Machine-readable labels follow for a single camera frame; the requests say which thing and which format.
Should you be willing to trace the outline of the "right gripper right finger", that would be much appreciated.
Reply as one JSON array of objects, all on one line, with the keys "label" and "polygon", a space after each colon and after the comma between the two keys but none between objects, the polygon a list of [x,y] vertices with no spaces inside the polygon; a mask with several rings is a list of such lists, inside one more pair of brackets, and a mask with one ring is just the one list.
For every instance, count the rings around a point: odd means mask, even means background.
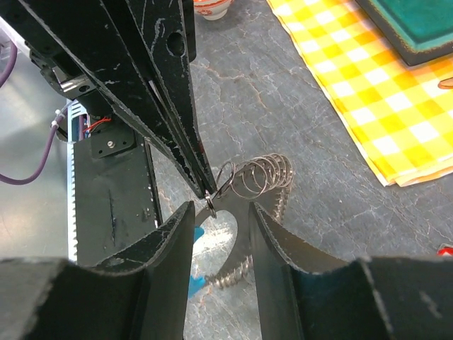
[{"label": "right gripper right finger", "polygon": [[342,261],[249,207],[264,339],[451,339],[452,259]]}]

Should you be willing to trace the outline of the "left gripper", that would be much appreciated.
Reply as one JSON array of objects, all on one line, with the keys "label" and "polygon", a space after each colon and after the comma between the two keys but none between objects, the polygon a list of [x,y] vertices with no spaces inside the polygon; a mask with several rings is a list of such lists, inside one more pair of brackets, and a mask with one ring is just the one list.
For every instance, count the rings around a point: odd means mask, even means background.
[{"label": "left gripper", "polygon": [[190,72],[193,1],[2,1],[1,17],[65,80],[85,76],[197,197],[216,191]]}]

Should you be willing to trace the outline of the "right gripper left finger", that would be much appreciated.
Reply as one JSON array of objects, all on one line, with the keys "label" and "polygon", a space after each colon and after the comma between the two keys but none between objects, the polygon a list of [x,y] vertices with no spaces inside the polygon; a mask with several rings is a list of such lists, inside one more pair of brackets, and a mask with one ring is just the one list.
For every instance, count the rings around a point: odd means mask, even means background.
[{"label": "right gripper left finger", "polygon": [[195,206],[96,266],[1,260],[2,339],[182,339]]}]

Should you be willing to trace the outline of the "red tag key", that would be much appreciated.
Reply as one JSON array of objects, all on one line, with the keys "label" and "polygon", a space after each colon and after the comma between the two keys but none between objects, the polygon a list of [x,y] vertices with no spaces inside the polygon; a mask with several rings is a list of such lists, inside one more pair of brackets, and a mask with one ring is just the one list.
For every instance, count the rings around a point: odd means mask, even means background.
[{"label": "red tag key", "polygon": [[453,246],[451,244],[441,244],[437,250],[438,256],[453,256]]}]

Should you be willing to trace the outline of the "red white patterned bowl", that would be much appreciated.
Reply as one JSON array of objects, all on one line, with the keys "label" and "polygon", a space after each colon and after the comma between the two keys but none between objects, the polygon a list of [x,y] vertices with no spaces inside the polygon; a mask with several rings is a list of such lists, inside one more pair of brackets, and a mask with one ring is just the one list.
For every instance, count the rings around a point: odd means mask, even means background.
[{"label": "red white patterned bowl", "polygon": [[194,0],[195,13],[208,21],[219,20],[227,14],[234,0]]}]

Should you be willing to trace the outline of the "orange white checkered cloth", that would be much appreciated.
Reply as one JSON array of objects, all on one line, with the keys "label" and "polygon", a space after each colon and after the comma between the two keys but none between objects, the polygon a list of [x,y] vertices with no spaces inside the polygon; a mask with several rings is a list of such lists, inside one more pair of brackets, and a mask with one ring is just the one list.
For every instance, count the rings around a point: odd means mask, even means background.
[{"label": "orange white checkered cloth", "polygon": [[269,5],[382,185],[452,172],[451,57],[409,67],[355,1]]}]

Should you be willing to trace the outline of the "gold knife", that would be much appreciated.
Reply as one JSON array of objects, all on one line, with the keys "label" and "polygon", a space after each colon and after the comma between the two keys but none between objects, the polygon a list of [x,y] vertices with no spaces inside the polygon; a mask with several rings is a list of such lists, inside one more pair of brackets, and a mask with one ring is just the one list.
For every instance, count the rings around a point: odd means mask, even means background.
[{"label": "gold knife", "polygon": [[437,86],[440,89],[453,89],[453,78],[443,79]]}]

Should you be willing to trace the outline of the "black green square plate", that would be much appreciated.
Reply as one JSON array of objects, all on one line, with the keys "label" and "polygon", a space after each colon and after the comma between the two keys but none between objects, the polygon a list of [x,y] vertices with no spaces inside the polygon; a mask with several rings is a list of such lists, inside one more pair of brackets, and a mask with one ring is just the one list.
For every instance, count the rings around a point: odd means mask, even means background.
[{"label": "black green square plate", "polygon": [[407,65],[452,54],[452,1],[360,0],[357,4]]}]

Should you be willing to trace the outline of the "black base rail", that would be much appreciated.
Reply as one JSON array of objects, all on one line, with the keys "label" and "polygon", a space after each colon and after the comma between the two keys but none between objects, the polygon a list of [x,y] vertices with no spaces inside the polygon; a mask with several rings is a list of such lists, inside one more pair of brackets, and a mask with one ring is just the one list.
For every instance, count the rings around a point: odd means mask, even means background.
[{"label": "black base rail", "polygon": [[95,266],[162,222],[151,148],[117,118],[67,116],[68,257]]}]

